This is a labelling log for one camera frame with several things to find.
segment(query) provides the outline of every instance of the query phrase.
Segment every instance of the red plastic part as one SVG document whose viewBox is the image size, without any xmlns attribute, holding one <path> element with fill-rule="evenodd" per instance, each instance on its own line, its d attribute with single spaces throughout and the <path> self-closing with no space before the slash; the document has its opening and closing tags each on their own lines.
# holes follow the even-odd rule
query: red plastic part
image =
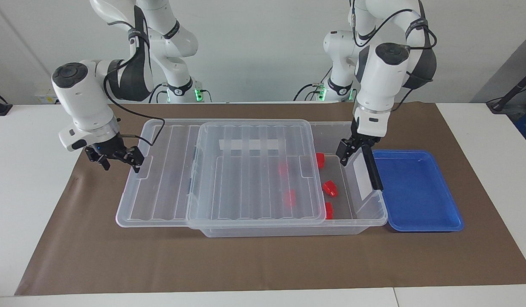
<svg viewBox="0 0 526 307">
<path fill-rule="evenodd" d="M 286 192 L 284 194 L 284 204 L 286 204 L 286 206 L 288 208 L 293 208 L 296 204 L 296 194 L 295 194 L 295 190 L 289 190 L 289 192 Z"/>
<path fill-rule="evenodd" d="M 326 181 L 323 184 L 322 189 L 323 189 L 323 192 L 325 192 L 327 195 L 331 197 L 336 197 L 339 194 L 339 191 L 337 191 L 337 186 L 332 180 Z"/>
<path fill-rule="evenodd" d="M 330 202 L 325 203 L 325 219 L 333 219 L 333 205 Z"/>
<path fill-rule="evenodd" d="M 323 168 L 325 165 L 325 155 L 321 152 L 316 152 L 316 161 L 318 162 L 318 168 Z"/>
<path fill-rule="evenodd" d="M 278 173 L 280 176 L 285 176 L 288 174 L 288 164 L 287 163 L 280 163 L 278 165 Z"/>
</svg>

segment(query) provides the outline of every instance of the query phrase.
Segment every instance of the transparent box lid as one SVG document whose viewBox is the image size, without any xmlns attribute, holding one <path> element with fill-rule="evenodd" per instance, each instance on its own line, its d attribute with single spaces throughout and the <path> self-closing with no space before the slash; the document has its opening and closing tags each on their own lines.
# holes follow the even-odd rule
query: transparent box lid
<svg viewBox="0 0 526 307">
<path fill-rule="evenodd" d="M 198 131 L 186 224 L 296 227 L 325 219 L 309 122 L 207 122 Z"/>
<path fill-rule="evenodd" d="M 145 161 L 139 173 L 130 170 L 115 216 L 119 226 L 186 227 L 191 166 L 198 129 L 206 121 L 167 119 L 154 146 L 139 142 Z M 161 124 L 148 120 L 141 136 L 152 140 Z"/>
</svg>

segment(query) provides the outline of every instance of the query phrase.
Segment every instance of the brown paper mat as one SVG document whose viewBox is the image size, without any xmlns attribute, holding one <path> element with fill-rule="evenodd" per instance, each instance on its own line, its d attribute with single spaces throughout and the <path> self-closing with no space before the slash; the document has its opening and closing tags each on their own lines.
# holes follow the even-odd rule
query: brown paper mat
<svg viewBox="0 0 526 307">
<path fill-rule="evenodd" d="M 165 118 L 352 116 L 345 103 L 131 107 Z M 145 119 L 114 111 L 121 132 L 141 131 Z M 465 229 L 228 239 L 187 228 L 122 229 L 115 213 L 128 167 L 112 162 L 106 172 L 81 154 L 15 295 L 526 284 L 526 260 L 435 105 L 403 105 L 375 148 L 431 152 Z"/>
</svg>

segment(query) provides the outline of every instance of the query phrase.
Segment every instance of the white table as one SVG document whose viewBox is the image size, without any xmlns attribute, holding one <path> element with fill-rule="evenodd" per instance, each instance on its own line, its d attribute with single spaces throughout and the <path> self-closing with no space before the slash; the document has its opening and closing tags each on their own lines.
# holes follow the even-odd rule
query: white table
<svg viewBox="0 0 526 307">
<path fill-rule="evenodd" d="M 438 107 L 526 257 L 526 141 L 485 105 Z M 0 117 L 0 306 L 526 306 L 526 285 L 11 297 L 79 156 L 56 135 L 68 122 L 59 105 Z"/>
</svg>

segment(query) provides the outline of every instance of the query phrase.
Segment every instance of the blue plastic tray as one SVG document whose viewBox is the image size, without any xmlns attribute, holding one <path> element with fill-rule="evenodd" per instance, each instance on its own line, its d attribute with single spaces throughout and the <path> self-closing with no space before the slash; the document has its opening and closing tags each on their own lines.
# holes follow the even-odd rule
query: blue plastic tray
<svg viewBox="0 0 526 307">
<path fill-rule="evenodd" d="M 453 232 L 464 222 L 434 157 L 421 150 L 375 150 L 388 222 L 402 232 Z"/>
</svg>

